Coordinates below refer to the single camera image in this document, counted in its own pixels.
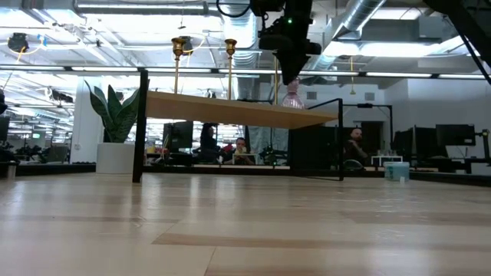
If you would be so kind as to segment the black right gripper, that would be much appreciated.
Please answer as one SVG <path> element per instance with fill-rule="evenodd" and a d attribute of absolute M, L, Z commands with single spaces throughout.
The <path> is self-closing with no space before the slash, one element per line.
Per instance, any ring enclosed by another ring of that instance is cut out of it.
<path fill-rule="evenodd" d="M 284 85 L 294 81 L 309 60 L 306 54 L 319 55 L 322 47 L 308 39 L 312 0 L 259 0 L 259 48 L 276 52 Z"/>

